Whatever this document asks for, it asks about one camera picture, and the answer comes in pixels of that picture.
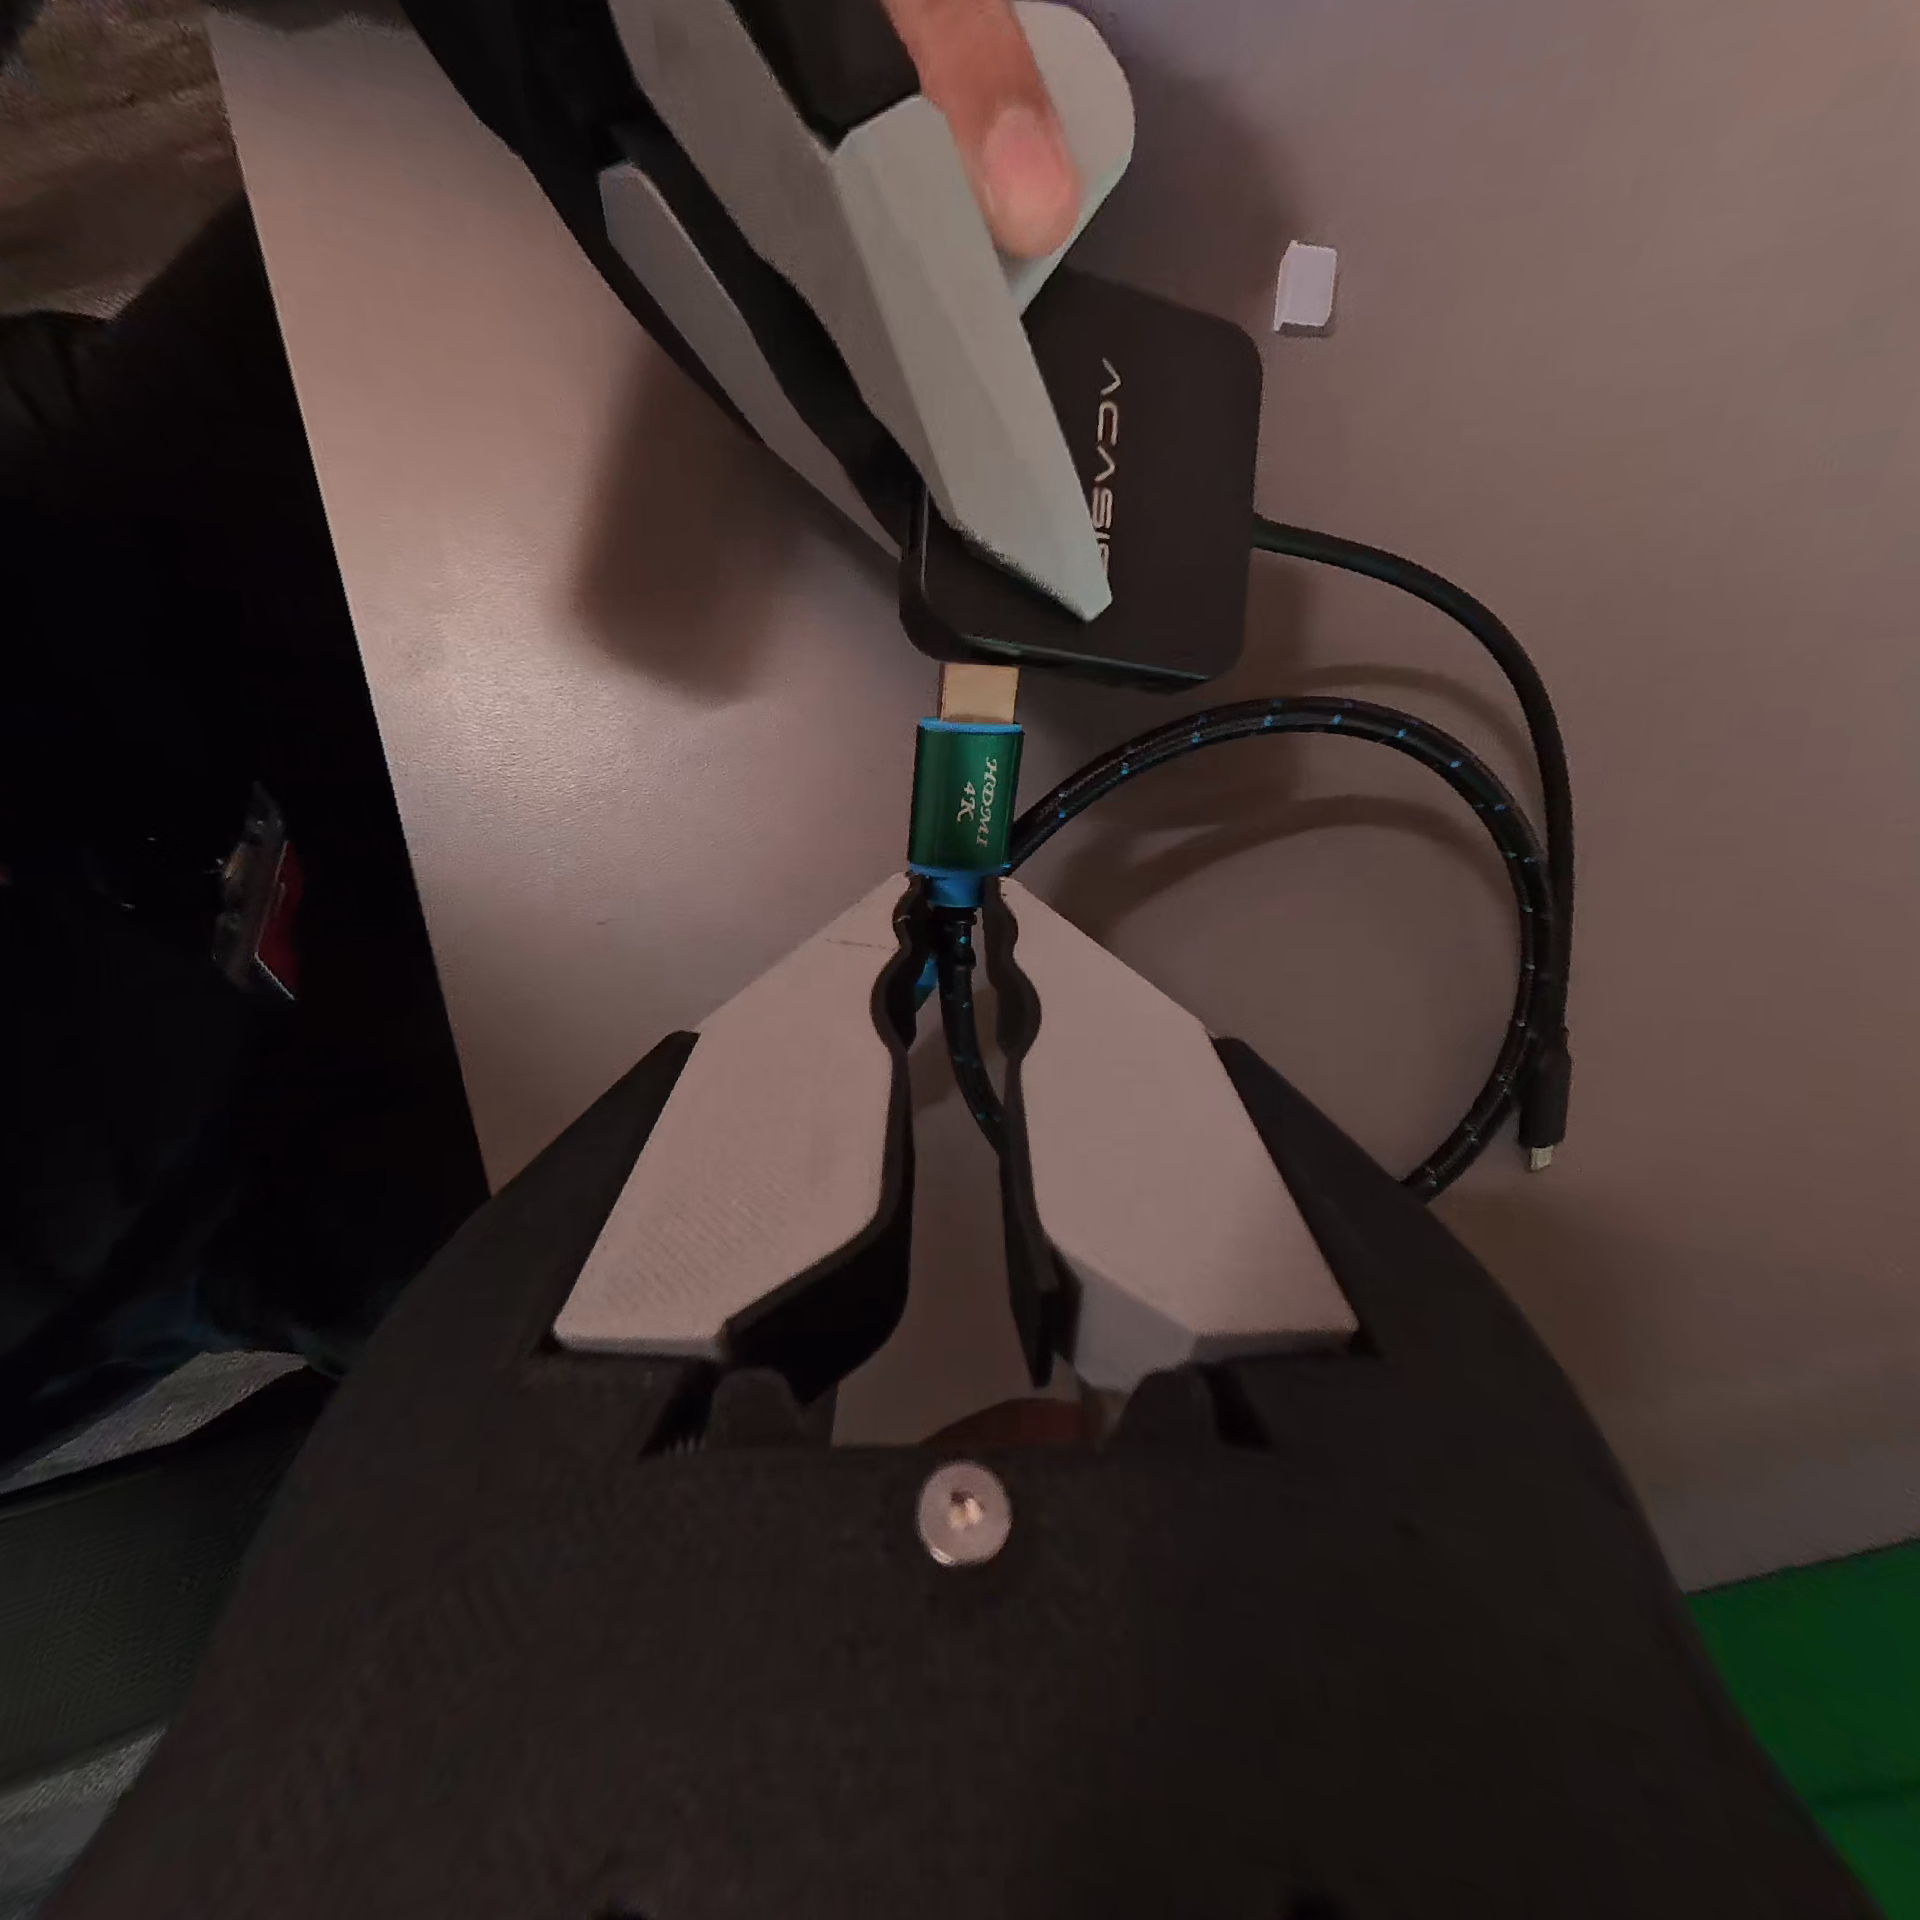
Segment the person's left hand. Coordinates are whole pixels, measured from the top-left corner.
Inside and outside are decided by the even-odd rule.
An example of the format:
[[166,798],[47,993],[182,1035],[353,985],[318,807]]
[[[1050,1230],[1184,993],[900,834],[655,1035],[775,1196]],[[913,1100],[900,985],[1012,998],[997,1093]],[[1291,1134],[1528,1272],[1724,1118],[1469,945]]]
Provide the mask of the person's left hand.
[[948,119],[986,234],[1007,259],[1072,244],[1081,177],[1007,0],[882,0],[920,98]]

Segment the black usb hub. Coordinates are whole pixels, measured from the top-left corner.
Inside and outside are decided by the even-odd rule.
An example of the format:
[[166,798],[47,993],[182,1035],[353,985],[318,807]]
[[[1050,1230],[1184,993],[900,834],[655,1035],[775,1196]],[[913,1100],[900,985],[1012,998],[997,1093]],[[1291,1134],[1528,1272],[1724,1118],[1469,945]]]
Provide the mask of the black usb hub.
[[1516,1118],[1528,1169],[1566,1134],[1566,962],[1576,962],[1576,785],[1540,667],[1519,634],[1450,577],[1309,529],[1256,515],[1261,355],[1244,328],[1165,299],[1062,269],[1031,307],[1040,390],[1091,508],[1091,546],[1115,604],[1077,618],[1020,577],[978,553],[920,488],[900,553],[900,625],[937,666],[1054,667],[1081,680],[1184,691],[1213,688],[1244,642],[1249,562],[1304,562],[1380,580],[1457,631],[1505,667],[1540,785],[1540,826],[1510,785],[1416,711],[1347,697],[1213,702],[1108,746],[1036,803],[1012,807],[1012,751],[948,751],[931,733],[1012,733],[1012,723],[920,723],[913,870],[945,911],[978,911],[986,878],[1023,865],[1056,826],[1115,791],[1177,758],[1267,743],[1347,733],[1440,777],[1487,826],[1519,908],[1516,1016],[1451,1134],[1406,1172],[1440,1196]]

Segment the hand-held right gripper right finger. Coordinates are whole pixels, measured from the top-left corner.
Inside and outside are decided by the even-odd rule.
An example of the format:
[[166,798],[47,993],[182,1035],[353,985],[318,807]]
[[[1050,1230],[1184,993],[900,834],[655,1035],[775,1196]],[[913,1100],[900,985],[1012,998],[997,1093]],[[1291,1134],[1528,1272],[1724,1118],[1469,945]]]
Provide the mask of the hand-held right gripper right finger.
[[1020,1330],[1086,1386],[1332,1351],[1332,1285],[1207,1028],[1004,878],[981,917]]

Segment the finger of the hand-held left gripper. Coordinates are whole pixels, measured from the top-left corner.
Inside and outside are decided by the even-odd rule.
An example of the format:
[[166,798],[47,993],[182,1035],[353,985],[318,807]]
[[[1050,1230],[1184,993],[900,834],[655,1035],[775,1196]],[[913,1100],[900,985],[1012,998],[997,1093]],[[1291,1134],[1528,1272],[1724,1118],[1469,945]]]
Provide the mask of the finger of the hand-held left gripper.
[[597,197],[606,246],[757,445],[900,562],[920,476],[802,290],[741,234],[702,177],[620,158],[597,177]]
[[802,290],[937,515],[1077,618],[1108,607],[1091,508],[1023,339],[1056,273],[995,246],[948,119],[882,7],[606,7],[666,133],[634,165],[702,177]]

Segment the green plastic bin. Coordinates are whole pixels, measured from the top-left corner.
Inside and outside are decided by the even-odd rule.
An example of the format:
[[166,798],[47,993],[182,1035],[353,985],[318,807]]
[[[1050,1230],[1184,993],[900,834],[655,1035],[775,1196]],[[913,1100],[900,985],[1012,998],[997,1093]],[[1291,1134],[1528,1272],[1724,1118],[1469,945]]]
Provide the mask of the green plastic bin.
[[1879,1915],[1920,1915],[1920,1546],[1875,1546],[1689,1597],[1689,1619]]

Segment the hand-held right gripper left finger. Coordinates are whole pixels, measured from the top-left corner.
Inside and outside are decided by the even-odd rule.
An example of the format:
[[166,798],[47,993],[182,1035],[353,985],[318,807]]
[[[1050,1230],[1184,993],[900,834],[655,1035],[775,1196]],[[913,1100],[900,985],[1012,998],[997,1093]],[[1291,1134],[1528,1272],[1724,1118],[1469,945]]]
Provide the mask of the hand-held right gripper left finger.
[[882,878],[717,1003],[571,1285],[554,1346],[834,1393],[913,1292],[913,881]]

